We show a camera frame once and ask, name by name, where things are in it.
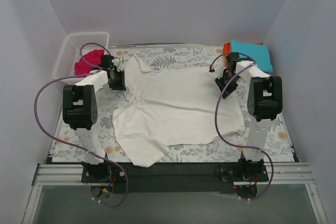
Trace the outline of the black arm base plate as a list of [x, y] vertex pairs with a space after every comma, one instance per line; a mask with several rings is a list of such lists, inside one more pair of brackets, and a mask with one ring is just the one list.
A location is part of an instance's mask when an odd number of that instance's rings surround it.
[[256, 187], [267, 182], [266, 168], [250, 169], [241, 163], [155, 163], [149, 168], [132, 163], [83, 164], [81, 182], [113, 183], [114, 193], [219, 192], [233, 194], [234, 183]]

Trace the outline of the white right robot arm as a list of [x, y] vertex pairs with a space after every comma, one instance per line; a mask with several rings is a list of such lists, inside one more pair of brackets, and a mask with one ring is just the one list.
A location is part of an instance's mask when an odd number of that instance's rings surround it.
[[219, 131], [217, 114], [221, 100], [228, 98], [238, 87], [237, 80], [242, 78], [249, 83], [247, 110], [250, 127], [246, 145], [242, 147], [242, 158], [248, 162], [258, 162], [266, 155], [265, 143], [271, 122], [282, 112], [282, 79], [261, 71], [256, 60], [241, 52], [226, 52], [223, 74], [215, 79], [221, 90], [215, 108], [215, 129], [218, 136], [228, 145], [238, 147], [224, 139]]

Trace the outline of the white t shirt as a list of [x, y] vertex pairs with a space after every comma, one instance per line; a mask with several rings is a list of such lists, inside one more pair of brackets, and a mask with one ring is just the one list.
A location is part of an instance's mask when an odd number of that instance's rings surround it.
[[[220, 90], [214, 80], [205, 67], [154, 70], [137, 56], [128, 60], [127, 103], [112, 121], [115, 139], [135, 166], [152, 166], [172, 145], [203, 145], [218, 136]], [[235, 94], [221, 100], [217, 121], [223, 136], [245, 129]]]

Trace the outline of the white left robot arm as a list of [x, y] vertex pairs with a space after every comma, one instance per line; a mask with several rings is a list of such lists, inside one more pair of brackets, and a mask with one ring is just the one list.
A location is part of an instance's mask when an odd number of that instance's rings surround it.
[[93, 175], [100, 182], [111, 178], [112, 170], [104, 162], [105, 151], [102, 148], [96, 122], [98, 107], [96, 93], [106, 84], [112, 90], [125, 91], [124, 69], [119, 58], [110, 55], [101, 56], [99, 73], [91, 74], [74, 85], [63, 88], [63, 121], [74, 130], [80, 146], [85, 149], [85, 163], [97, 165]]

